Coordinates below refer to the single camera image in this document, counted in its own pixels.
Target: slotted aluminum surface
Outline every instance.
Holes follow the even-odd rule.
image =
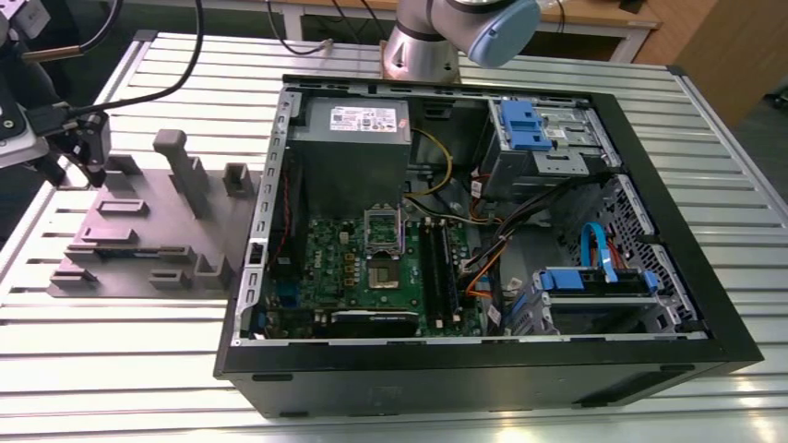
[[[309,46],[308,43],[293,43]],[[134,42],[101,99],[174,82],[193,37]],[[205,168],[266,148],[281,74],[378,75],[377,47],[337,45],[294,58],[277,42],[210,37],[193,78],[164,100],[112,111],[114,152],[142,166],[158,128],[180,128]],[[788,435],[788,230],[785,211],[692,85],[658,66],[518,58],[465,83],[617,95],[765,361],[618,409],[266,421],[212,377],[224,303],[53,299],[44,289],[93,194],[40,191],[0,255],[0,439],[109,441],[784,440]]]

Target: ram slot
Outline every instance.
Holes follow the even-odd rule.
[[[442,252],[442,227],[440,225],[432,226],[429,231],[429,248],[432,252],[432,263],[434,266],[434,278],[436,278],[436,286],[437,286],[437,305],[438,309],[441,310],[441,319],[442,324],[446,325],[452,323],[453,320],[453,312],[452,306],[448,301],[448,294],[445,293],[445,254]]]
[[[441,288],[444,294],[444,300],[448,305],[446,316],[448,321],[453,322],[454,314],[458,312],[458,293],[457,293],[457,274],[454,273],[454,260],[452,254],[452,244],[448,238],[448,228],[445,225],[440,226],[440,241],[441,241],[441,261],[442,263],[442,281]]]
[[[424,310],[429,325],[440,324],[442,320],[438,300],[438,278],[432,247],[432,227],[418,226],[418,261],[421,265],[421,284],[424,293]]]

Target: power supply label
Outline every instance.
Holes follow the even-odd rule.
[[[396,110],[337,106],[330,109],[330,130],[396,132]]]

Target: motherboard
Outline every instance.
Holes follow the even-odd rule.
[[[460,303],[456,288],[469,255],[464,229],[430,219],[400,221],[398,211],[386,209],[358,219],[312,219],[301,281],[277,282],[269,335],[377,335],[369,328],[388,337],[481,335],[480,306],[473,299]]]

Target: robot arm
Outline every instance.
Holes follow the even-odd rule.
[[[556,0],[400,0],[382,64],[388,78],[452,82],[458,50],[482,67],[520,52]]]

